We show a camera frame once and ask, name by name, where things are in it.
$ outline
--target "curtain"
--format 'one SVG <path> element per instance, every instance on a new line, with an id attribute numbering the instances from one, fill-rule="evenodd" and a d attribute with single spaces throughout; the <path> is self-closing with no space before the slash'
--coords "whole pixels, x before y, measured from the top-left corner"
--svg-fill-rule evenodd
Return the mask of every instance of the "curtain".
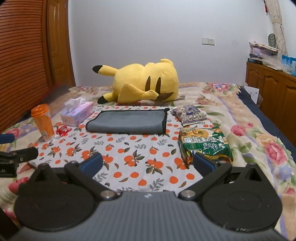
<path id="1" fill-rule="evenodd" d="M 278 45 L 278 56 L 288 55 L 286 49 L 286 41 L 284 35 L 284 27 L 281 18 L 281 9 L 279 7 L 279 0 L 265 0 L 267 9 L 270 15 L 272 25 L 274 27 L 274 34 L 276 36 L 276 43 Z"/>

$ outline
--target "yellow plush toy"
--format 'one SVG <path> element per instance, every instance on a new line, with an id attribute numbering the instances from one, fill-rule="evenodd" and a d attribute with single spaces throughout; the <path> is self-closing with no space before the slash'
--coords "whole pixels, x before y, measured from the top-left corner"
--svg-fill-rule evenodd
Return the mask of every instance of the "yellow plush toy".
<path id="1" fill-rule="evenodd" d="M 159 63 L 130 64 L 115 69 L 96 65 L 93 71 L 114 76 L 113 91 L 101 96 L 98 104 L 117 101 L 133 103 L 138 100 L 172 101 L 178 97 L 179 80 L 172 61 L 161 59 Z"/>

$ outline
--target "bed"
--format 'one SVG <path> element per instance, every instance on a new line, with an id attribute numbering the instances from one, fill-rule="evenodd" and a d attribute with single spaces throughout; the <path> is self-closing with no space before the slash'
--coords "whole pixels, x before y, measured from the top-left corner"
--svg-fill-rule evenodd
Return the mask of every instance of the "bed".
<path id="1" fill-rule="evenodd" d="M 193 166 L 185 165 L 181 159 L 177 145 L 181 125 L 171 113 L 168 114 L 164 135 L 89 133 L 85 130 L 85 124 L 102 110 L 149 110 L 194 103 L 207 113 L 214 125 L 222 129 L 232 150 L 234 166 L 243 167 L 249 162 L 256 162 L 261 167 L 283 203 L 276 230 L 288 239 L 296 237 L 293 225 L 296 222 L 295 147 L 260 113 L 245 90 L 240 90 L 234 84 L 187 83 L 180 84 L 178 99 L 169 103 L 139 101 L 135 106 L 96 104 L 97 99 L 110 90 L 109 86 L 73 87 L 70 93 L 51 103 L 55 127 L 62 125 L 59 113 L 65 100 L 81 96 L 95 103 L 94 114 L 65 137 L 56 136 L 49 143 L 41 142 L 41 135 L 31 118 L 7 129 L 5 133 L 14 133 L 17 140 L 0 146 L 0 151 L 30 146 L 39 150 L 36 160 L 19 166 L 17 178 L 30 176 L 40 163 L 63 167 L 69 161 L 81 162 L 100 152 L 104 166 L 94 179 L 110 189 L 145 192 L 169 190 L 178 194 L 202 177 Z M 6 187 L 12 181 L 1 179 L 0 186 Z M 13 217 L 12 204 L 6 206 L 6 213 L 10 217 Z"/>

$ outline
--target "light switch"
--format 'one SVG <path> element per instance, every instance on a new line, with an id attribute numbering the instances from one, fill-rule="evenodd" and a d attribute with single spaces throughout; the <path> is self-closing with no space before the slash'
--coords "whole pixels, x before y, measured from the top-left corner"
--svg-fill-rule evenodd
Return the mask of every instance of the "light switch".
<path id="1" fill-rule="evenodd" d="M 208 38 L 202 38 L 202 44 L 209 44 Z"/>
<path id="2" fill-rule="evenodd" d="M 208 44 L 209 45 L 215 45 L 215 40 L 214 39 L 209 39 Z"/>

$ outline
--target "pink tissue box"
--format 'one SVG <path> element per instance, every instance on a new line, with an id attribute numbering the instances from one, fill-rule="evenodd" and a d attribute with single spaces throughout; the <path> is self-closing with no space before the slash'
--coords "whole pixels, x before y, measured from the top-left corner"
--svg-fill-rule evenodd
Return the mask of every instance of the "pink tissue box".
<path id="1" fill-rule="evenodd" d="M 66 109 L 63 109 L 61 112 L 63 124 L 66 126 L 78 126 L 94 112 L 93 106 L 93 102 L 86 102 L 69 113 L 67 113 Z"/>

